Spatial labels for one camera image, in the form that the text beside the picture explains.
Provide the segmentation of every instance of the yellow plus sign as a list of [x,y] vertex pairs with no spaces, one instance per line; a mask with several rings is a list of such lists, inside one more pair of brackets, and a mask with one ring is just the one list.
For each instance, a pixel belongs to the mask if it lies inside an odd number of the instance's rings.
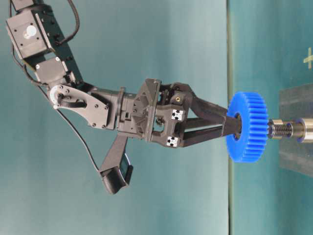
[[309,56],[303,60],[303,63],[309,63],[309,69],[312,69],[312,61],[313,61],[313,55],[312,55],[312,49],[309,48]]

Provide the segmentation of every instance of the gear teeth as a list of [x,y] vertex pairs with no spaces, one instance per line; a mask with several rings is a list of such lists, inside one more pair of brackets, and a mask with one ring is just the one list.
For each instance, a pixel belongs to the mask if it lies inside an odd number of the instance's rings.
[[[265,145],[268,139],[268,111],[262,97],[257,93],[236,93],[229,106],[231,116],[245,110],[248,120],[246,133],[241,133],[241,137],[245,142],[237,141],[233,137],[227,137],[227,149],[231,158],[236,162],[251,163],[256,162],[264,152]],[[242,151],[237,151],[236,148],[242,148]]]

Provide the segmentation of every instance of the metal bracket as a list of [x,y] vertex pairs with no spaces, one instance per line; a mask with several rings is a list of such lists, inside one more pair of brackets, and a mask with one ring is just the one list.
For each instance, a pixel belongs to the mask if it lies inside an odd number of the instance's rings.
[[[82,100],[86,102],[87,106],[86,108],[69,108],[61,106],[57,101],[58,94],[62,94],[68,102]],[[55,109],[63,108],[72,110],[86,119],[88,124],[94,128],[105,129],[108,125],[109,107],[88,93],[69,86],[58,85],[51,89],[49,97],[54,104],[53,107]]]

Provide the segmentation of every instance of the cable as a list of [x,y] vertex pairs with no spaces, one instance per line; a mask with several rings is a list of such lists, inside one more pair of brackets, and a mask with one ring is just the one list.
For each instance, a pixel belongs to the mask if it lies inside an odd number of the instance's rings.
[[[43,96],[46,98],[46,100],[48,102],[50,102],[47,94],[43,91],[43,89],[38,86],[39,90],[41,91],[41,93],[43,94]],[[77,129],[75,128],[75,126],[70,122],[70,120],[68,120],[68,118],[58,109],[56,109],[56,111],[58,112],[58,114],[64,119],[64,121],[72,128],[72,130],[74,131],[74,133],[77,135],[77,137],[80,139],[80,141],[83,143],[88,155],[89,155],[89,158],[93,164],[93,167],[95,168],[95,170],[99,173],[99,168],[97,166],[97,164],[95,163],[94,159],[93,159],[93,156],[91,154],[91,151],[89,150],[89,147],[86,143],[86,141],[84,140],[84,138],[80,135],[80,133],[77,131]]]
[[[12,0],[9,0],[9,16],[10,16],[10,18],[12,17]],[[15,57],[15,51],[14,51],[14,45],[13,45],[13,43],[11,44],[11,54],[12,54],[12,57],[13,57],[14,62],[23,70],[23,72],[25,73],[25,75],[27,76],[27,78],[30,80],[30,82],[31,82],[33,85],[36,85],[36,86],[39,88],[40,92],[43,94],[43,96],[46,98],[46,100],[47,100],[48,102],[50,102],[50,100],[49,100],[47,94],[46,94],[46,93],[43,91],[43,89],[41,88],[41,86],[45,86],[45,87],[46,87],[47,84],[41,83],[41,82],[38,82],[38,81],[35,81],[35,80],[32,78],[32,76],[28,73],[26,65],[25,65],[25,64],[22,65],[22,64],[17,60],[17,58]],[[99,172],[99,168],[98,168],[97,164],[95,163],[95,161],[94,161],[94,159],[93,159],[93,156],[92,156],[92,154],[91,154],[91,151],[90,151],[90,149],[89,149],[89,147],[88,147],[86,141],[84,140],[84,138],[81,136],[81,134],[80,134],[80,133],[78,132],[78,130],[75,128],[75,126],[71,123],[71,121],[70,121],[60,110],[56,110],[56,111],[57,111],[57,113],[63,118],[63,120],[72,128],[72,130],[73,130],[74,133],[77,135],[77,137],[79,138],[79,140],[83,143],[83,146],[85,147],[85,149],[86,149],[86,151],[87,151],[87,153],[88,153],[88,156],[89,156],[89,158],[90,158],[90,160],[91,160],[91,163],[92,163],[93,167],[95,168],[95,170],[96,170],[98,173],[100,173],[100,172]]]
[[80,26],[79,15],[78,15],[77,9],[76,9],[73,1],[72,0],[67,0],[67,1],[69,3],[70,7],[72,8],[72,11],[73,11],[73,14],[74,14],[74,17],[75,17],[76,26],[75,26],[75,30],[74,30],[74,32],[72,34],[70,34],[69,36],[67,36],[66,38],[61,40],[60,42],[56,41],[56,44],[58,46],[60,46],[63,43],[67,43],[70,40],[72,40],[75,37],[76,33],[78,32],[79,26]]
[[80,101],[67,102],[67,101],[64,101],[65,98],[66,96],[64,96],[63,94],[58,95],[58,104],[60,104],[62,107],[66,107],[66,108],[86,108],[87,107],[87,104],[85,102],[80,102]]

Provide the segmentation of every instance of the metal shaft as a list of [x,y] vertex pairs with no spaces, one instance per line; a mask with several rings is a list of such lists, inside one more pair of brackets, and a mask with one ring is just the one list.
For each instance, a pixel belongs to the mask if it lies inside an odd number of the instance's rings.
[[297,138],[299,143],[313,142],[312,118],[299,118],[295,121],[271,119],[268,125],[268,137],[270,139]]

